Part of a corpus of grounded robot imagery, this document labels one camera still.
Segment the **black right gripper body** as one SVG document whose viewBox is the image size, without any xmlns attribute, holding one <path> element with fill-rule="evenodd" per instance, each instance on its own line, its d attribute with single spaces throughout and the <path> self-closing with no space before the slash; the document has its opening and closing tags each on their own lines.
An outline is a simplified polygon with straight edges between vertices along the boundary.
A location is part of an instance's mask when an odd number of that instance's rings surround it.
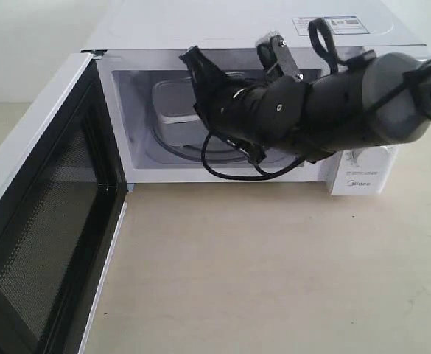
<svg viewBox="0 0 431 354">
<path fill-rule="evenodd" d="M 203 124 L 242 150 L 250 162 L 262 162 L 266 151 L 278 146 L 300 122 L 310 87 L 290 76 L 271 83 L 230 77 L 211 121 Z"/>
</svg>

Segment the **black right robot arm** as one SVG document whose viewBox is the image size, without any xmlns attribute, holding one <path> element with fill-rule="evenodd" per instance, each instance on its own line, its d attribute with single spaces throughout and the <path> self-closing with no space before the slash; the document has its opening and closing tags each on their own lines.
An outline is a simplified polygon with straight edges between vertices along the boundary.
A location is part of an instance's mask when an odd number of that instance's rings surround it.
<svg viewBox="0 0 431 354">
<path fill-rule="evenodd" d="M 431 123 L 431 60 L 368 51 L 345 62 L 323 53 L 330 73 L 300 78 L 289 51 L 261 45 L 262 79 L 235 79 L 199 48 L 181 55 L 195 111 L 209 132 L 262 162 L 269 149 L 314 163 L 342 150 L 414 142 Z"/>
</svg>

